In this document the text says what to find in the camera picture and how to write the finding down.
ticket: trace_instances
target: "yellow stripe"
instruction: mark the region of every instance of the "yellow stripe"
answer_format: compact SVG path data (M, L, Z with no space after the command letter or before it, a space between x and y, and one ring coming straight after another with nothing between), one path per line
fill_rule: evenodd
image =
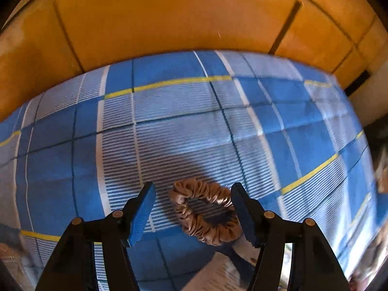
M34 237L36 239L42 239L45 241L52 241L52 242L59 242L59 239L61 238L60 236L40 234L40 233L26 231L26 230L21 230L20 234L24 236Z
M208 76L208 77L188 77L185 79L175 79L175 80L168 80L168 81L160 81L153 84L143 85L143 86L137 86L133 90L135 92L145 91L147 89L153 89L153 88L160 88L162 86L169 86L169 85L178 85L178 84L185 84L185 83L200 83L200 82L211 82L211 81L230 81L232 78L229 75L215 75L215 76ZM122 91L110 93L105 95L105 99L117 97L125 94L129 94L132 92L132 89L123 89Z
M306 180L308 180L310 177L314 176L316 173L318 173L320 170L325 168L327 165L329 165L332 161L334 161L338 157L338 154L335 153L330 159L323 162L321 165L319 165L317 168L313 169L310 173L306 174L305 176L301 177L300 179L296 180L295 182L289 184L288 186L282 188L281 193L282 195L290 192L294 188L298 187L300 184L304 183Z
M8 142L11 141L11 139L14 136L19 135L19 134L20 134L20 130L12 132L12 134L7 139L5 139L4 141L0 142L0 146L5 146Z
M356 139L358 139L359 137L361 137L363 133L364 133L364 131L361 130L360 133L356 136Z
M131 88L127 88L127 89L123 89L123 90L118 91L118 92L113 92L113 93L110 93L110 94L106 94L104 96L104 99L108 99L108 98L112 98L112 97L117 97L117 96L129 94L129 93L132 93L132 89Z
M331 87L331 85L329 83L323 83L323 82L318 82L318 81L313 81L313 80L305 80L305 84L321 86L321 87L324 87L324 88Z

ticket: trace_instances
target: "blue plaid fabric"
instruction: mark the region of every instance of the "blue plaid fabric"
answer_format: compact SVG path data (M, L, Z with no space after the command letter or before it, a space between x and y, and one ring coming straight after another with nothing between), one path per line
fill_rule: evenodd
M141 290L180 290L215 252L181 231L168 199L175 180L241 182L285 219L312 217L347 275L387 216L335 78L268 55L191 51L102 67L17 109L0 140L0 222L23 230L38 267L56 245L40 237L60 236L76 216L103 218L156 184L143 238L128 250Z

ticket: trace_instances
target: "white stripe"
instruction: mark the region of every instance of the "white stripe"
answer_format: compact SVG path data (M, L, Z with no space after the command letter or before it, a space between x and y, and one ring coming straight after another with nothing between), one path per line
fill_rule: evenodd
M220 52L218 50L215 50L214 52L221 59L222 63L225 66L225 69L226 69L226 71L228 71L229 75L234 76L234 71L233 71L232 67L230 66L228 60L226 60L225 56L222 54L222 52Z
M324 73L324 75L325 75L325 79L326 79L327 83L329 83L332 87L334 87L334 86L339 86L338 81L337 81L337 78L336 78L335 75L332 74L332 75L328 76L326 73ZM339 100L341 100L340 94L338 93L338 89L336 89L336 90L334 91L334 93L335 93L336 97L337 97Z
M200 64L201 67L202 67L203 73L205 73L205 76L208 77L209 75L208 75L208 73L206 72L205 67L204 67L203 64L202 64L201 59L199 59L197 53L196 53L194 50L193 50L193 52L194 52L195 56L197 57L197 60L198 60L199 64Z
M339 158L340 158L341 163L344 163L344 159L343 159L342 155L340 155ZM344 190L345 195L343 196L344 197L344 201L345 201L345 206L346 206L346 208L345 208L346 216L345 217L346 217L347 224L350 225L351 222L352 222L352 213L351 213L351 210L350 210L349 182L346 183L344 181L344 184L346 185L346 188Z
M47 117L52 113L73 106L77 103L77 94L81 88L80 83L83 78L84 75L79 75L46 91L43 94L45 96L41 96L35 120Z
M30 219L31 229L32 229L32 231L34 232L34 226L32 225L30 209L28 208L28 180L27 180L27 160L28 160L28 151L30 150L30 144L31 144L31 138L32 138L32 132L33 132L33 131L34 131L34 127L31 128L30 141L28 142L28 147L27 147L26 167L25 167L25 171L24 171L24 177L25 177L25 179L26 179L26 206L27 206L28 218Z
M17 159L14 159L14 173L13 173L13 193L14 193L14 208L16 211L16 221L17 221L17 226L18 228L21 228L20 225L20 218L19 218L19 211L17 209L16 205L16 167L17 167Z
M244 104L245 107L249 106L249 100L248 97L246 97L245 92L243 90L243 87L241 86L240 80L236 77L233 78L234 86L237 89L237 92L239 92L240 98L242 100L242 103Z
M331 91L331 93L334 92L334 95L336 96L336 98L337 98L339 101L341 101L340 94L338 93L338 88L335 88L335 87L334 87L335 85L338 85L338 83L337 83L337 84L334 84L333 81L332 81L332 79L331 79L331 77L329 77L326 73L323 73L323 74L325 75L325 79L326 79L327 83L329 83L329 84L331 85L331 87L333 88L333 90Z
M259 87L263 91L268 102L271 104L272 109L274 110L276 117L279 120L279 124L280 124L280 128L282 130L283 136L285 137L287 144L288 144L288 147L290 148L291 157L292 157L292 161L294 162L296 174L297 174L298 178L301 178L302 172L300 170L298 158L296 156L296 152L295 152L294 146L292 145L290 136L288 135L287 131L284 129L284 122L283 122L282 116L280 115L279 110L277 109L275 103L272 101L271 96L268 94L267 90L265 89L264 85L261 83L261 81L259 79L257 79L257 83L259 84Z
M98 191L102 203L102 209L105 215L111 213L111 205L109 204L108 193L106 192L105 178L104 178L104 164L102 162L102 133L96 136L96 168L97 168L97 183Z
M313 93L311 92L311 89L308 85L306 85L306 83L304 84L305 85L305 89L307 90L307 92L309 93L311 99L314 101L314 95ZM331 139L331 143L333 144L333 148L334 148L334 151L335 152L338 152L339 151L339 147L337 145L337 139L335 138L335 135L334 135L334 132L331 128L331 125L330 125L330 122L329 120L327 119L327 115L326 115L326 111L321 107L320 104L317 104L317 102L315 102L315 105L317 106L319 112L321 113L322 115L322 118L323 118L323 121L325 122L325 125L326 125L326 128L327 128L327 131L329 132L329 136L330 136L330 139Z
M31 105L32 100L30 100L30 101L28 102L28 105L27 105L27 107L26 107L26 111L24 112L23 121L22 121L22 125L21 125L21 127L20 127L20 130L22 130L22 128L24 128L24 122L26 121L27 111L28 111L28 108L29 108L30 105Z
M298 178L301 178L302 177L302 172L300 170L298 158L296 157L296 152L295 152L295 149L294 149L294 145L292 144L292 142L290 140L290 136L288 135L287 131L283 129L282 132L283 132L284 137L286 138L288 147L290 148L291 157L292 157L292 160L294 161L296 174L297 174Z
M104 124L105 100L100 100L97 105L97 132L101 132Z
M104 287L102 286L101 282L97 281L98 286L101 288L101 291L105 291Z
M131 109L132 109L132 122L133 122L133 143L135 145L135 153L136 153L136 162L137 162L137 172L139 174L139 183L140 187L143 188L143 176L142 176L142 167L140 164L140 154L139 154L139 145L137 143L137 135L136 135L136 115L135 115L135 99L133 97L133 92L131 92ZM155 232L154 223L152 222L151 214L148 217L149 224L151 226L152 232Z
M16 121L15 121L14 128L13 128L12 132L15 131L16 124L17 124L17 121L19 120L19 117L20 117L20 113L21 113L21 111L22 111L22 108L23 108L23 106L20 107L20 109L19 109L19 113L17 114Z
M290 67L294 70L294 72L296 73L296 75L299 77L299 79L301 81L303 81L303 76L300 74L300 72L298 71L298 69L294 66L294 64L290 61L290 60L287 60L288 61L288 64L290 65Z
M228 60L226 60L226 58L219 51L215 51L215 52L219 56L221 61L224 63L226 70L228 70L229 74L232 75L233 71L232 71L232 68L230 67L230 64L228 63ZM241 100L243 101L243 104L245 106L249 105L248 98L245 95L244 89L241 86L240 81L236 77L233 78L233 81L234 81L234 84L236 84L237 91L239 92L239 95L240 95ZM258 119L255 111L253 110L253 108L246 107L246 110L248 112L249 117L251 118L253 125L255 126L255 129L257 131L257 136L260 138L261 145L263 146L265 157L267 160L267 164L268 164L270 171L271 171L271 179L272 179L272 183L274 185L274 188L275 188L275 190L280 190L281 187L280 187L280 182L279 182L279 176L277 174L277 170L276 170L276 166L275 166L275 162L274 162L271 148L269 147L268 141L264 135L263 127L262 127L260 120ZM278 197L277 201L278 201L281 217L283 219L287 218L286 209L285 209L284 203L283 203L283 197L281 197L281 196Z
M81 82L80 82L80 87L78 88L78 93L77 93L77 99L75 100L75 104L78 104L78 100L80 99L80 93L81 93L81 88L83 81L85 80L86 73L82 76Z
M110 67L111 67L110 65L107 65L104 68L104 71L102 73L101 85L100 85L100 96L105 95L106 79L108 77L108 72Z
M264 95L265 95L265 98L268 100L269 104L272 104L272 99L271 99L271 96L268 94L267 90L265 89L263 83L261 83L260 79L257 78L257 84L259 84L259 87L261 88L261 90L263 91Z
M15 126L14 126L14 130L13 130L13 131L15 131L16 124L17 124L17 122L19 121L19 117L20 117L21 111L22 111L22 109L20 109L20 111L19 111L19 115L18 115L18 117L17 117L17 119L16 119ZM19 151L20 137L21 137L21 135L22 135L22 128L23 128L24 118L26 117L26 111L27 111L27 109L24 111L23 121L22 121L22 124L21 124L21 127L20 127L20 133L19 133L19 136L17 137L16 148L15 148L15 155L14 155L15 157L17 157L17 153L18 153L18 151Z

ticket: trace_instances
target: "paper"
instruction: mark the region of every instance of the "paper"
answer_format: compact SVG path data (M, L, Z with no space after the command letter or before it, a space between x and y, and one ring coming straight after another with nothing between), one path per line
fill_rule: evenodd
M216 252L213 259L182 289L182 291L243 291L240 274L228 256Z
M257 258L259 257L260 248L254 248L252 244L246 240L244 235L242 235L236 241L236 243L234 243L233 249L242 259L249 262L253 266L256 265ZM283 288L287 288L288 280L290 278L291 257L292 244L286 244L284 247L283 266L279 281L279 286Z

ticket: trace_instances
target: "bolt head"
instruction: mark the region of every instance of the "bolt head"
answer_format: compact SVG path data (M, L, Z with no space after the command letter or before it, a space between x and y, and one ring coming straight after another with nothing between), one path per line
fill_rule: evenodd
M78 224L81 224L81 222L82 222L82 219L80 217L76 217L72 219L71 224L78 225Z
M313 226L315 225L315 221L313 219L310 219L310 218L307 218L305 220L306 224L309 225L309 226Z
M272 211L265 211L264 212L264 216L267 218L267 219L273 219L275 217L275 214L272 212Z
M123 210L115 210L112 212L112 217L121 218L124 215Z

